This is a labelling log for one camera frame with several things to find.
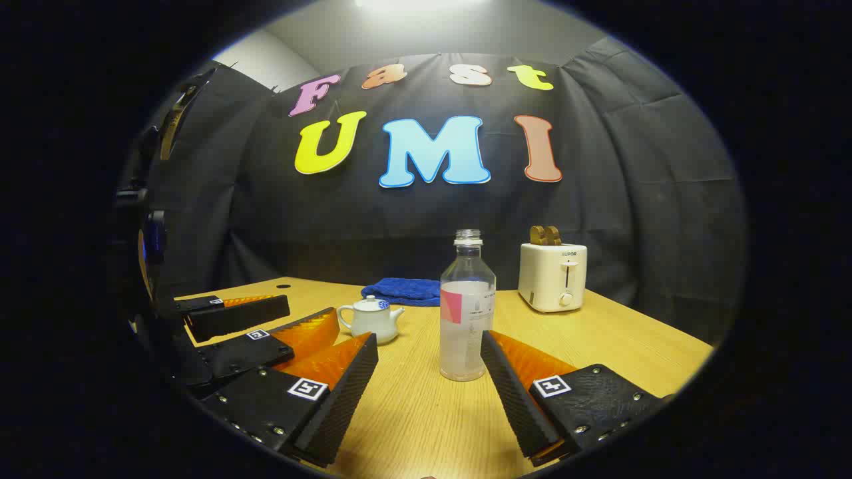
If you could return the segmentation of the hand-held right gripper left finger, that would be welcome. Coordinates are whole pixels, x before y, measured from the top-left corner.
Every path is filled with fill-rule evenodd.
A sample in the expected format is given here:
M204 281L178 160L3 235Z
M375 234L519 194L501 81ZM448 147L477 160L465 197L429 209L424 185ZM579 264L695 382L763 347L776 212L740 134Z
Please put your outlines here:
M264 448L325 468L337 458L377 362L377 337L368 331L282 371L250 370L200 402Z

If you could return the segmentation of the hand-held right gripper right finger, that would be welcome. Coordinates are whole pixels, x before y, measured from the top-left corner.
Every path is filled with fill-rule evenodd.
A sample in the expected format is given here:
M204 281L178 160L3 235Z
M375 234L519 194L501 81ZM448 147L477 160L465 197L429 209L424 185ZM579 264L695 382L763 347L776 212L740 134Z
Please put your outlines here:
M482 333L481 358L533 466L611 442L672 400L602 364L578 368L494 330Z

